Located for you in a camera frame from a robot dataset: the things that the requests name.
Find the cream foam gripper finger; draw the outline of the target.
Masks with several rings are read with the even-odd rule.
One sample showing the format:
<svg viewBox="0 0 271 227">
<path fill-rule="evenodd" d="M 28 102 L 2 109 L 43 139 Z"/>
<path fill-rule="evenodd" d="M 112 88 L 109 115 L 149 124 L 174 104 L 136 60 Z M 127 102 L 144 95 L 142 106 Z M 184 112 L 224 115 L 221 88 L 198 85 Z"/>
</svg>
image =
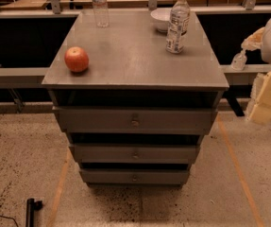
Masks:
<svg viewBox="0 0 271 227">
<path fill-rule="evenodd" d="M 271 120 L 271 71 L 267 74 L 258 73 L 255 77 L 246 108 L 246 118 L 259 125 Z"/>
</svg>

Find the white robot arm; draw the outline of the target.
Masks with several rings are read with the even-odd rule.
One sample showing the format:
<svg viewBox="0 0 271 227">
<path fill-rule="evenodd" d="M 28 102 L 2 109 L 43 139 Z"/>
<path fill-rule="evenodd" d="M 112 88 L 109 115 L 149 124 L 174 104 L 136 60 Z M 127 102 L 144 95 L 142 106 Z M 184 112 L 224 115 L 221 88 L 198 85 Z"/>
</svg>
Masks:
<svg viewBox="0 0 271 227">
<path fill-rule="evenodd" d="M 265 27 L 248 36 L 241 47 L 251 51 L 260 49 L 262 60 L 271 64 L 271 18 Z M 247 119 L 260 125 L 271 120 L 271 71 L 255 78 L 251 101 L 247 105 Z"/>
</svg>

